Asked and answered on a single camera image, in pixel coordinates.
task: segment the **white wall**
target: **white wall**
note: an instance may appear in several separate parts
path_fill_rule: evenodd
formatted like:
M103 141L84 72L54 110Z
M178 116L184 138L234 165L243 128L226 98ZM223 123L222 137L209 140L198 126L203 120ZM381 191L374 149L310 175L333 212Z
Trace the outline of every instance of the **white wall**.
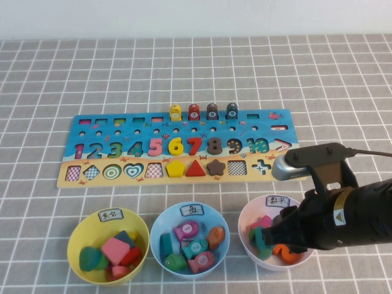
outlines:
M0 39L392 32L392 0L0 0Z

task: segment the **pink square block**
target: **pink square block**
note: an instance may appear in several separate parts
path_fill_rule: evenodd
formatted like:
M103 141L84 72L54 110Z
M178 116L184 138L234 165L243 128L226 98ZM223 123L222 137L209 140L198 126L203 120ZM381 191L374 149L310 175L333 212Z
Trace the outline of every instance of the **pink square block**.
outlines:
M120 261L129 251L129 244L116 238L110 238L101 247L101 251L114 265L119 265Z

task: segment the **checkered square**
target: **checkered square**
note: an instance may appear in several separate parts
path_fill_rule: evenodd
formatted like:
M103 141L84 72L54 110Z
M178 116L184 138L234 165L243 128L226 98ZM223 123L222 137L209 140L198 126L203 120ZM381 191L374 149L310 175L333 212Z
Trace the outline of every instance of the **checkered square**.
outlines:
M149 164L145 178L163 178L162 164Z
M95 165L90 166L87 170L83 172L85 177L91 181L100 173L99 169L95 167Z
M240 161L229 161L227 162L228 174L230 176L244 176L247 174L246 162Z
M80 176L80 167L69 167L67 171L66 181L77 181Z

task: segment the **number 6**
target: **number 6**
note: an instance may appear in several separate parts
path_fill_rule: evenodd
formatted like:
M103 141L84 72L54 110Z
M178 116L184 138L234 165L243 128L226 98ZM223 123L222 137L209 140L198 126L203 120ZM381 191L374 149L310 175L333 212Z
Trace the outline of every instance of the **number 6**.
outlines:
M179 156L182 155L184 152L184 145L181 144L181 138L174 138L172 141L169 143L169 153L172 156Z

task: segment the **black cable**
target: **black cable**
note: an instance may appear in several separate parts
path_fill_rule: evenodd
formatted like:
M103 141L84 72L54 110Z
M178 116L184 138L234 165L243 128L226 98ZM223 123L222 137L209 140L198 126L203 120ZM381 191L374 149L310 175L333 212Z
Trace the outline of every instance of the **black cable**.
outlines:
M370 155L380 155L380 156L388 156L392 157L392 153L388 152L379 152L379 151L368 151L368 150L359 150L359 149L353 149L355 154L361 153L361 154L370 154Z

